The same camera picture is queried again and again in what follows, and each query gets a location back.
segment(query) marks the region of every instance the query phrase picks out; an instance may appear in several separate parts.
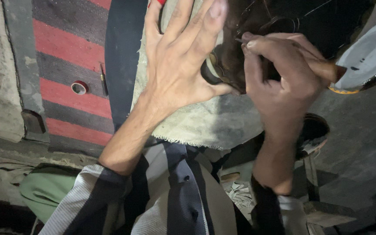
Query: wooden block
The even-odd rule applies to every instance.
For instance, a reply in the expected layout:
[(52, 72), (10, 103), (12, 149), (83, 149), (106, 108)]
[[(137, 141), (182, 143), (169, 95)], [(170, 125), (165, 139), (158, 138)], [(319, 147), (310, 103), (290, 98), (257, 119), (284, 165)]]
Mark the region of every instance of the wooden block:
[(331, 227), (356, 220), (355, 212), (348, 207), (333, 205), (320, 201), (304, 203), (307, 222), (322, 227)]
[(24, 124), (27, 128), (27, 131), (39, 134), (46, 132), (43, 119), (38, 113), (24, 109), (23, 111), (21, 111), (21, 116), (24, 119)]

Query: red tape roll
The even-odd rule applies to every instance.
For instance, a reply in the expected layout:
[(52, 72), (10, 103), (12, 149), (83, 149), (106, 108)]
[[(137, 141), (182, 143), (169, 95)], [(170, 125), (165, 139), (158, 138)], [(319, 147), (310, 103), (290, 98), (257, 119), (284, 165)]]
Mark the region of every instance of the red tape roll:
[(85, 94), (88, 92), (88, 86), (85, 82), (77, 80), (70, 85), (72, 91), (76, 94)]

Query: left hand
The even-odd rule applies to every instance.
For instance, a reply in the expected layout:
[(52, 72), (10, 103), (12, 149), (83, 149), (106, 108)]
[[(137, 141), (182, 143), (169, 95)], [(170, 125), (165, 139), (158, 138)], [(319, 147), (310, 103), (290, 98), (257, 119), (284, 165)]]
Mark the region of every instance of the left hand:
[(164, 34), (158, 21), (162, 5), (152, 0), (144, 20), (148, 82), (140, 99), (170, 115), (189, 104), (238, 92), (227, 84), (211, 85), (200, 67), (213, 50), (227, 16), (227, 0), (204, 0), (189, 22), (193, 0), (179, 0)]

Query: forearm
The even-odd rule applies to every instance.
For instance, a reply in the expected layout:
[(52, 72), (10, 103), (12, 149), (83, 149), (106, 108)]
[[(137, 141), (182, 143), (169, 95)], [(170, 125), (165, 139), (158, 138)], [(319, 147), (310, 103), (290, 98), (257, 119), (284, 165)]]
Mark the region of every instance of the forearm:
[(295, 145), (302, 129), (302, 122), (288, 126), (283, 128), (285, 131), (280, 136), (272, 135), (270, 130), (266, 131), (265, 141), (252, 171), (259, 184), (271, 188), (277, 195), (287, 195), (291, 191)]
[(147, 139), (171, 113), (160, 109), (154, 99), (142, 93), (127, 120), (104, 148), (99, 163), (120, 175), (130, 175)]

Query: plate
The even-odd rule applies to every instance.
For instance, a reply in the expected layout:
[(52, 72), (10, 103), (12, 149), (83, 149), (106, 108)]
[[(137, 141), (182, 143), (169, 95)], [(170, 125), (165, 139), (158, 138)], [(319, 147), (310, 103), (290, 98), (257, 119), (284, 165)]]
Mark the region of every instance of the plate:
[(354, 94), (376, 85), (376, 26), (357, 40), (338, 59), (346, 73), (330, 89), (340, 94)]

